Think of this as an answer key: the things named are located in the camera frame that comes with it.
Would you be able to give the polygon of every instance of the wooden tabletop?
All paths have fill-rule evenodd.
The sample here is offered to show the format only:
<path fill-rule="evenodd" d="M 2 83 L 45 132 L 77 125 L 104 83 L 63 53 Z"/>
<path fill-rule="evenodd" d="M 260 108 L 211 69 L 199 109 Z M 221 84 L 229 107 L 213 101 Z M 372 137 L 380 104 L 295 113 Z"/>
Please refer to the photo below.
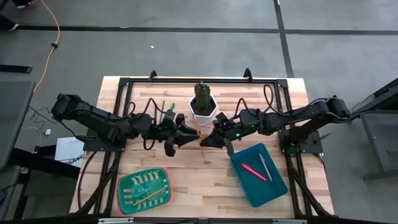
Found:
<path fill-rule="evenodd" d="M 104 77 L 97 107 L 106 111 L 113 111 L 116 92 L 120 77 Z M 301 78 L 287 79 L 293 108 L 303 107 L 308 103 L 304 80 Z M 209 84 L 211 93 L 215 97 L 219 109 L 227 117 L 234 114 L 236 103 L 243 97 L 249 108 L 266 108 L 266 101 L 261 84 Z M 188 102 L 193 96 L 193 83 L 135 83 L 132 88 L 131 99 L 137 105 L 136 113 L 141 112 L 148 99 L 153 98 L 159 106 L 165 101 L 165 110 L 175 103 L 174 111 L 188 115 L 186 123 L 195 127 L 190 120 Z M 150 105 L 147 113 L 153 116 L 154 106 Z M 212 130 L 212 125 L 201 128 L 201 137 L 205 137 Z M 289 188 L 289 179 L 284 156 L 280 153 L 277 134 L 263 136 L 251 134 L 242 141 L 233 141 L 235 152 L 246 149 L 262 142 L 266 145 L 272 160 Z M 167 157 L 164 144 L 156 143 L 154 148 L 146 151 L 142 146 L 142 138 L 128 140 L 126 150 L 122 153 L 119 165 L 118 179 L 126 174 L 164 166 L 168 168 L 173 182 L 174 197 L 171 202 L 148 211 L 132 214 L 132 217 L 220 217 L 220 218 L 293 218 L 292 197 L 289 192 L 265 205 L 252 208 L 239 186 L 238 180 L 231 168 L 229 157 L 225 149 L 204 147 L 205 158 L 202 158 L 198 141 L 188 143 L 181 148 L 175 146 L 175 157 Z M 81 185 L 82 203 L 87 201 L 100 179 L 104 153 L 97 153 L 91 160 L 83 176 Z M 330 193 L 326 181 L 325 171 L 317 157 L 303 154 L 303 164 L 308 188 L 326 211 L 333 213 Z M 303 197 L 300 188 L 297 193 L 300 208 L 304 212 Z M 77 190 L 73 198 L 71 212 L 77 210 Z M 108 187 L 104 190 L 101 209 L 106 203 Z M 122 216 L 118 211 L 117 194 L 115 193 L 112 216 Z"/>

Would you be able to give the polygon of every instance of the concrete floor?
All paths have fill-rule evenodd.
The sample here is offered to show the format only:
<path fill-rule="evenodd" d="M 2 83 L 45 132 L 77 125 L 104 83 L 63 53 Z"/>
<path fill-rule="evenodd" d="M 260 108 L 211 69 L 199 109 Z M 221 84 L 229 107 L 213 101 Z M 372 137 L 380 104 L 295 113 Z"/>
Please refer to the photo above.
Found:
<path fill-rule="evenodd" d="M 131 27 L 206 27 L 277 29 L 272 0 L 51 0 L 61 25 Z M 398 30 L 398 2 L 393 0 L 280 0 L 286 29 Z M 43 5 L 2 12 L 23 24 L 47 25 L 53 20 Z M 40 80 L 54 31 L 0 32 L 0 63 L 30 65 L 30 75 L 2 73 L 2 79 Z M 370 93 L 397 78 L 398 36 L 287 35 L 294 77 L 304 78 L 308 97 L 338 95 L 351 108 Z M 80 95 L 95 104 L 103 76 L 226 76 L 240 77 L 246 67 L 256 77 L 287 77 L 279 34 L 186 32 L 63 31 L 43 84 L 32 107 L 51 108 L 59 93 Z M 26 116 L 23 127 L 38 126 Z M 77 134 L 86 128 L 66 122 Z M 54 144 L 70 133 L 46 122 Z M 377 171 L 362 124 L 329 124 L 323 141 L 331 199 L 336 215 L 397 223 L 398 179 L 365 184 L 362 175 Z M 17 146 L 32 150 L 38 133 L 23 130 Z M 43 189 L 42 183 L 59 192 Z M 43 176 L 32 181 L 34 195 L 26 217 L 67 212 L 75 180 Z"/>

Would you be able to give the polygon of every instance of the person's foot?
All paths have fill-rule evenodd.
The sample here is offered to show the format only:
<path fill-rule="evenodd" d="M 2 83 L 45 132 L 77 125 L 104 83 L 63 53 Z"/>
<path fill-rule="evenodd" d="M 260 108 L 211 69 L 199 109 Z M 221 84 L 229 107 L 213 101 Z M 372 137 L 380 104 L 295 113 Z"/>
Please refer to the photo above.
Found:
<path fill-rule="evenodd" d="M 27 6 L 35 3 L 36 0 L 14 0 L 17 9 L 25 9 Z"/>
<path fill-rule="evenodd" d="M 18 27 L 18 24 L 12 22 L 11 20 L 7 19 L 6 17 L 0 15 L 0 29 L 6 29 L 9 31 L 13 31 Z"/>

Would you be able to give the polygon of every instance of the pink pen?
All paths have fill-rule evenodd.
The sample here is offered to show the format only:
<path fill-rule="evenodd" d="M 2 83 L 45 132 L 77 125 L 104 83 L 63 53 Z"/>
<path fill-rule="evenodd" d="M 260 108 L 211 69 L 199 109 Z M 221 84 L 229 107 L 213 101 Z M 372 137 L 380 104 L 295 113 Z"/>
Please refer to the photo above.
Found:
<path fill-rule="evenodd" d="M 266 181 L 267 179 L 265 177 L 263 177 L 262 175 L 258 174 L 256 171 L 254 171 L 251 167 L 249 167 L 246 164 L 242 164 L 243 168 L 247 169 L 249 172 L 251 172 L 252 174 L 258 176 L 260 179 L 262 179 L 263 181 Z"/>

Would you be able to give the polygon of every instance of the green plant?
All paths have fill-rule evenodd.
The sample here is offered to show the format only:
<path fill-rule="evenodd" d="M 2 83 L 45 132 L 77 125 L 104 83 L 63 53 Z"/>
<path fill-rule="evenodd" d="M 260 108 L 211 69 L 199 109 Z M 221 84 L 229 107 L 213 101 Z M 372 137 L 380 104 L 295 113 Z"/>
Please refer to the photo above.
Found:
<path fill-rule="evenodd" d="M 207 116 L 211 112 L 210 106 L 210 87 L 203 82 L 195 85 L 196 114 Z"/>

